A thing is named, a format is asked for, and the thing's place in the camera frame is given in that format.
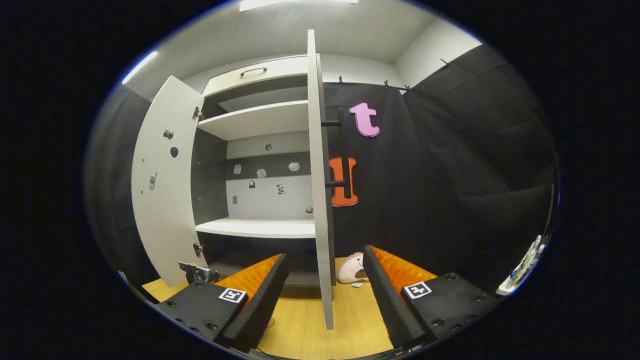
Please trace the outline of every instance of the ceiling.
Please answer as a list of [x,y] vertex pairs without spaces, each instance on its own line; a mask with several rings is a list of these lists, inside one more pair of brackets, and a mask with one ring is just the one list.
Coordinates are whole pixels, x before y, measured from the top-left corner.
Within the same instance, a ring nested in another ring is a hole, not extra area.
[[308,29],[315,30],[318,53],[395,63],[433,20],[400,0],[301,0],[242,13],[239,1],[230,1],[172,34],[127,86],[149,97],[169,75],[184,79],[235,61],[306,53]]

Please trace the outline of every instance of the wooden floor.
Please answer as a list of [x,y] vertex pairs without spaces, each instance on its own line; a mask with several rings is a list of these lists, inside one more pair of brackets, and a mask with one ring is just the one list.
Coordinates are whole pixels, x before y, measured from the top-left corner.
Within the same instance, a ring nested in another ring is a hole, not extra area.
[[[342,259],[336,259],[336,268]],[[186,285],[169,288],[160,279],[143,287],[165,301]],[[339,282],[333,287],[333,330],[325,327],[321,299],[309,291],[283,291],[273,311],[275,324],[258,345],[262,351],[291,359],[342,360],[392,348],[369,282],[359,288]]]

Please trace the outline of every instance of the ceiling light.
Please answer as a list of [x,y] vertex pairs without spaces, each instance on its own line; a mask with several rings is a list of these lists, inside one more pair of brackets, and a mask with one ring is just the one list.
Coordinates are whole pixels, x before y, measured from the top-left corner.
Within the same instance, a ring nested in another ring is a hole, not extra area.
[[145,66],[149,61],[151,61],[152,58],[155,58],[156,55],[158,55],[157,51],[154,51],[153,53],[150,53],[149,55],[147,55],[147,57],[144,58],[144,60],[139,62],[139,64],[137,64],[136,67],[133,68],[133,70],[131,70],[131,72],[124,77],[124,79],[122,80],[122,84],[123,85],[126,84],[127,81],[129,81],[133,77],[133,75],[135,75],[138,72],[138,70],[140,70],[140,68]]
[[[280,3],[293,3],[295,1],[299,1],[299,0],[242,0],[240,1],[240,12],[245,12],[247,10],[260,8],[267,5],[280,4]],[[316,1],[346,3],[346,4],[358,3],[358,0],[316,0]]]

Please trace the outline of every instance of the pink stuffed toy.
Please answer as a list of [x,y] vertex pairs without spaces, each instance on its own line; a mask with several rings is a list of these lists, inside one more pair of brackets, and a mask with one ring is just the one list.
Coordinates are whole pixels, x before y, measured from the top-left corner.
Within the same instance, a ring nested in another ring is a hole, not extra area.
[[362,266],[363,259],[364,255],[361,252],[356,252],[346,258],[342,264],[338,266],[338,270],[336,271],[338,281],[344,284],[356,282],[358,280],[369,281],[369,278],[364,272],[364,267]]

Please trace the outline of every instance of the white cabinet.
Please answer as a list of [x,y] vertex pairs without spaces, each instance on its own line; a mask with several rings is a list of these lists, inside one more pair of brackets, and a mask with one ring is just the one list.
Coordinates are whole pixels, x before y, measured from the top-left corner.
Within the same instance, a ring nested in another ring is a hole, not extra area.
[[[325,187],[328,151],[321,127],[324,97],[319,66],[310,30],[306,55],[216,76],[203,94],[171,76],[157,93],[138,135],[131,195],[140,237],[167,285],[184,281],[178,261],[232,275],[251,261],[268,257],[261,258],[254,247],[291,241],[291,249],[304,246],[309,252],[291,259],[285,285],[319,286],[326,327],[333,328],[335,260],[331,191]],[[294,78],[295,84],[283,86],[281,80],[287,78]],[[295,86],[294,91],[279,92]],[[295,99],[282,98],[289,95]],[[266,99],[276,102],[265,104]],[[225,113],[223,103],[235,106],[235,111]],[[259,105],[238,108],[242,103]],[[211,108],[215,115],[209,116]],[[214,151],[215,167],[200,168]],[[155,176],[153,189],[151,175]],[[215,177],[217,183],[198,183],[208,177]],[[215,199],[203,199],[213,188]],[[215,216],[207,218],[193,210],[208,204],[216,207]],[[213,251],[220,254],[205,261],[195,252],[205,246],[203,236],[222,236],[225,241],[249,245],[224,254],[221,247],[215,247]]]

